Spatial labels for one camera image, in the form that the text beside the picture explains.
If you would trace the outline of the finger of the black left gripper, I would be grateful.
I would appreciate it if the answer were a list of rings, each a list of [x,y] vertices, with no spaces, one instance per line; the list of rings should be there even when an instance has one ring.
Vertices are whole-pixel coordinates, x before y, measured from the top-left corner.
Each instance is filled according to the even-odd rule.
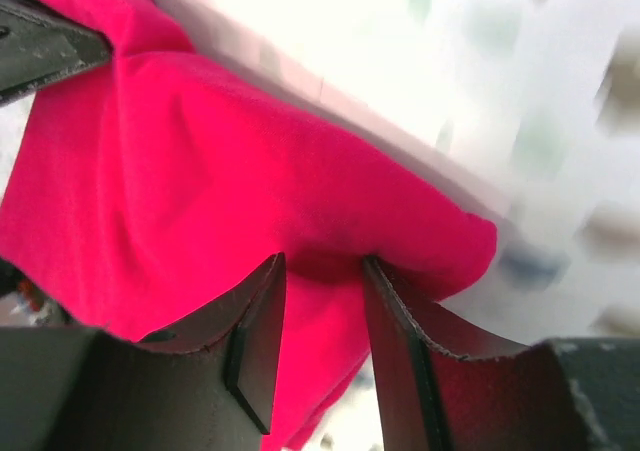
[[[1,0],[1,104],[102,66],[112,48],[100,33],[38,0]]]

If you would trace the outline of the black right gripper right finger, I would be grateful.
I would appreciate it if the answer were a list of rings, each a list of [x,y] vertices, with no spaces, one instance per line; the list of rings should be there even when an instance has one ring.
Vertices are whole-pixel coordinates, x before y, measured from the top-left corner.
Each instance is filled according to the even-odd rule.
[[[388,450],[635,450],[639,343],[485,331],[369,257],[365,309]]]

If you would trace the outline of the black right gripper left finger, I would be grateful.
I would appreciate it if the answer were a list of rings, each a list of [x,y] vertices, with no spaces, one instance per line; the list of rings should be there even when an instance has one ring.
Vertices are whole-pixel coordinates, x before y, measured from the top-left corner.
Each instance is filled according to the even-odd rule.
[[[270,432],[285,257],[140,342],[79,324],[1,330],[5,450],[256,450]]]

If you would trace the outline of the crimson red t shirt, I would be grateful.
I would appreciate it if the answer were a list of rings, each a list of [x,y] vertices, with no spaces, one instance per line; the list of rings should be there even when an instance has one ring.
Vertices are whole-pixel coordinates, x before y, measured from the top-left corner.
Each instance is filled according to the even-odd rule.
[[[37,94],[1,254],[79,321],[138,340],[284,253],[264,449],[301,449],[364,362],[364,256],[438,300],[488,269],[492,222],[199,55],[152,0],[41,1],[104,33],[115,56]]]

